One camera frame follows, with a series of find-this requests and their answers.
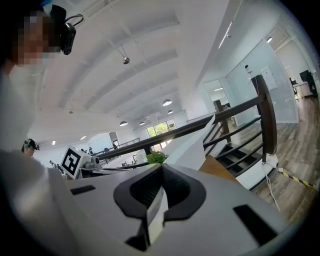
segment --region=black slot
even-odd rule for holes
[[[72,188],[70,189],[72,195],[78,195],[78,194],[82,194],[91,190],[95,190],[96,188],[92,185],[87,185],[87,186],[81,186],[81,187],[76,187],[76,188]]]
[[[277,236],[276,232],[248,205],[240,205],[233,208],[233,210],[260,246],[263,246]]]

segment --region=desk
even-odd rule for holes
[[[293,88],[296,89],[297,93],[300,95],[302,99],[306,96],[312,95],[308,82],[295,84],[293,85]]]

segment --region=staircase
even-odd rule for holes
[[[216,160],[222,164],[234,177],[239,176],[244,173],[246,170],[254,166],[261,158],[260,153],[252,153],[245,148],[235,149],[238,145],[231,142],[227,143],[222,151],[219,153],[219,156],[216,157]]]

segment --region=computer monitor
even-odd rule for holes
[[[308,75],[308,73],[309,73],[309,70],[306,70],[306,71],[303,71],[303,72],[300,73],[300,77],[301,77],[301,80],[302,80],[303,82],[306,82],[306,81],[307,81],[307,75]]]

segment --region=stair railing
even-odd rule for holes
[[[220,141],[223,140],[229,140],[230,137],[245,128],[251,126],[252,124],[260,121],[261,124],[261,130],[254,134],[250,139],[245,141],[242,145],[239,145],[236,147],[236,149],[240,149],[243,146],[247,145],[251,141],[253,141],[255,138],[257,138],[260,134],[262,134],[262,143],[258,145],[254,150],[252,150],[248,155],[244,156],[243,158],[239,159],[235,164],[239,164],[242,161],[244,161],[247,157],[252,156],[255,152],[257,152],[259,149],[262,148],[262,156],[259,160],[262,159],[263,162],[266,161],[267,154],[274,154],[276,151],[277,146],[277,128],[276,128],[276,118],[275,118],[275,112],[273,108],[273,104],[271,101],[271,97],[267,88],[267,85],[262,77],[262,75],[258,75],[251,79],[256,91],[257,91],[257,97],[254,97],[246,102],[243,102],[237,106],[222,110],[220,112],[215,113],[215,120],[213,122],[213,127],[211,128],[212,131],[217,127],[218,123],[221,123],[223,129],[223,133],[220,137],[216,137],[208,142],[204,142],[203,147],[206,149],[209,146],[212,146],[214,144],[217,144]],[[224,123],[227,119],[242,113],[252,107],[256,106],[259,112],[259,117],[254,118],[250,122],[240,126],[237,130],[233,132],[229,132],[227,130],[227,127],[224,126]],[[148,139],[141,140],[139,142],[136,142],[131,145],[127,145],[124,147],[120,147],[117,150],[113,150],[110,152],[102,153],[99,155],[100,159],[105,158],[112,158],[120,155],[124,155],[130,152],[138,151],[138,150],[146,150],[148,151],[151,146],[172,140],[190,133],[193,133],[195,131],[198,131],[206,126],[206,124],[211,120],[212,115],[207,116],[203,119],[196,120],[194,122],[188,123],[185,126],[182,126],[180,128],[168,131],[166,133],[160,134],[158,136],[154,136]],[[224,152],[224,155],[227,155],[232,152],[233,149],[230,151]]]

